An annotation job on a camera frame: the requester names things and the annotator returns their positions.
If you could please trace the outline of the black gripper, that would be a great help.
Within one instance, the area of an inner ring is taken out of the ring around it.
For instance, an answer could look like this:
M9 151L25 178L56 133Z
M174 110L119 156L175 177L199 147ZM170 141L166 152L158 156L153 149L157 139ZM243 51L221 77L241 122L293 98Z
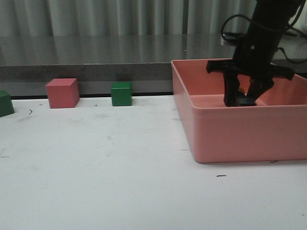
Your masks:
M291 68L271 63L279 42L280 38L275 36L245 36L239 40L232 59L208 61L208 73L223 73L224 104L227 107L236 106L240 86L238 74L250 76L246 105L256 105L256 100L273 87L272 78L293 78L295 72Z

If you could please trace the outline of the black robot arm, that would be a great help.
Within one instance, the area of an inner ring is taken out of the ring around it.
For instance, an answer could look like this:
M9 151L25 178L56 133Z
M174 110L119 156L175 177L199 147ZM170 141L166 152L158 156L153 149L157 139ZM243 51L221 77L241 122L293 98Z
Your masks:
M232 59L210 60L207 72L221 72L224 78L224 104L254 106L271 89L274 78L291 80L291 68L271 63L283 34L298 20L303 0L259 0L247 33L241 36Z

